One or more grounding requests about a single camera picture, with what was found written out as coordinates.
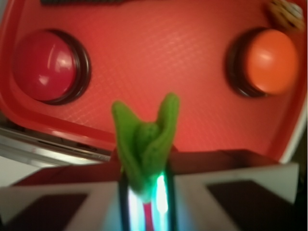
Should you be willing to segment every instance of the round button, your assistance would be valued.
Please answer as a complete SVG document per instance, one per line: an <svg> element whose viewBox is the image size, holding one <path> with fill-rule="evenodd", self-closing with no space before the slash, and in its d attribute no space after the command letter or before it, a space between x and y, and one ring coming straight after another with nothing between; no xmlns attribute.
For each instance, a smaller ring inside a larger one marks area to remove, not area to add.
<svg viewBox="0 0 308 231"><path fill-rule="evenodd" d="M298 63L291 39L278 30L267 29L258 33L248 45L245 76L256 90L280 94L293 85Z"/></svg>
<svg viewBox="0 0 308 231"><path fill-rule="evenodd" d="M23 38L13 54L13 76L29 97L60 105L80 97L90 81L84 47L59 30L42 30Z"/></svg>
<svg viewBox="0 0 308 231"><path fill-rule="evenodd" d="M72 87L76 63L71 49L60 37L40 31L18 44L13 73L24 93L39 101L50 101L62 97Z"/></svg>

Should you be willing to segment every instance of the red plastic surface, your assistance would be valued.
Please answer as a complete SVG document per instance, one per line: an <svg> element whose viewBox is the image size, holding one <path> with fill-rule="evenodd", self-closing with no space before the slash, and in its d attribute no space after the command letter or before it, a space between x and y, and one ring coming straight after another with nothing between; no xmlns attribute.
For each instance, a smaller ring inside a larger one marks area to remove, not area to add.
<svg viewBox="0 0 308 231"><path fill-rule="evenodd" d="M25 94L40 101L55 100L67 93L75 81L75 58L60 37L38 31L17 45L12 71Z"/></svg>
<svg viewBox="0 0 308 231"><path fill-rule="evenodd" d="M174 143L180 151L249 149L278 160L307 92L306 34L291 35L301 72L283 95L238 95L224 70L227 48L237 36L252 27L270 26L265 2L132 0L47 7L34 0L11 0L0 34L0 107L22 126L113 149L114 100L126 102L142 119L154 120L163 97L173 91L181 98ZM297 3L306 8L304 0ZM18 41L46 28L73 35L91 58L87 91L63 106L27 97L12 75Z"/></svg>

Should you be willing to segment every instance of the green toy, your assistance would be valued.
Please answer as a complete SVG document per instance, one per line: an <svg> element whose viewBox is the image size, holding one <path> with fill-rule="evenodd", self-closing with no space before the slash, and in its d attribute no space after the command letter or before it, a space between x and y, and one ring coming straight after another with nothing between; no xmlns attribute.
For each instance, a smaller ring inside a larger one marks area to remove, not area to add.
<svg viewBox="0 0 308 231"><path fill-rule="evenodd" d="M144 203L151 201L157 178L165 170L176 132L180 100L168 94L153 123L142 122L124 103L115 102L117 152L132 190Z"/></svg>

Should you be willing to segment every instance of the black strip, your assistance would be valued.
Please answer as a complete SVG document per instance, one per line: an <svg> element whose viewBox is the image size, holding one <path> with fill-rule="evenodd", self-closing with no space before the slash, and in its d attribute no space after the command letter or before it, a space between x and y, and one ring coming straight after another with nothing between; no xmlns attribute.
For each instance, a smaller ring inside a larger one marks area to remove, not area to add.
<svg viewBox="0 0 308 231"><path fill-rule="evenodd" d="M0 230L2 229L2 227L3 227L3 223L2 223L1 214L0 214Z"/></svg>
<svg viewBox="0 0 308 231"><path fill-rule="evenodd" d="M264 92L261 92L253 88L246 80L246 73L244 68L245 54L250 42L254 37L266 30L266 28L258 27L241 35L231 45L226 56L226 72L228 82L238 93L244 96L260 97L266 96Z"/></svg>
<svg viewBox="0 0 308 231"><path fill-rule="evenodd" d="M86 194L46 195L25 208L1 231L62 231Z"/></svg>
<svg viewBox="0 0 308 231"><path fill-rule="evenodd" d="M251 180L207 187L243 231L295 230L294 207Z"/></svg>
<svg viewBox="0 0 308 231"><path fill-rule="evenodd" d="M121 206L121 220L122 229L124 231L129 231L129 207L128 207L128 179L126 174L122 175L119 182L119 195L120 195L120 206Z"/></svg>
<svg viewBox="0 0 308 231"><path fill-rule="evenodd" d="M166 185L167 185L167 201L168 201L168 218L169 230L176 231L177 229L177 216L176 216L176 199L174 189L174 175L171 172L169 164L166 167Z"/></svg>

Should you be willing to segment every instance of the black rim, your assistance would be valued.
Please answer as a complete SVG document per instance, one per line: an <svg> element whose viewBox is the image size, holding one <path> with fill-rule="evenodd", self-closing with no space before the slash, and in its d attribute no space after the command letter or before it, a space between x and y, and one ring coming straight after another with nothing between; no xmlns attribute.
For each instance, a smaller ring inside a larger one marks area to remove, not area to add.
<svg viewBox="0 0 308 231"><path fill-rule="evenodd" d="M245 34L237 38L228 50L228 55L226 59L228 81L232 88L234 88L238 93L244 96L266 96L266 93L255 89L249 84L249 82L246 80L245 70L243 67L248 45L258 33L264 30L266 30L266 28L258 27L246 32Z"/></svg>
<svg viewBox="0 0 308 231"><path fill-rule="evenodd" d="M50 105L66 104L76 100L86 91L91 76L90 58L82 44L71 35L55 29L48 31L60 37L71 49L76 61L76 79L70 90L65 95L55 100L41 102Z"/></svg>

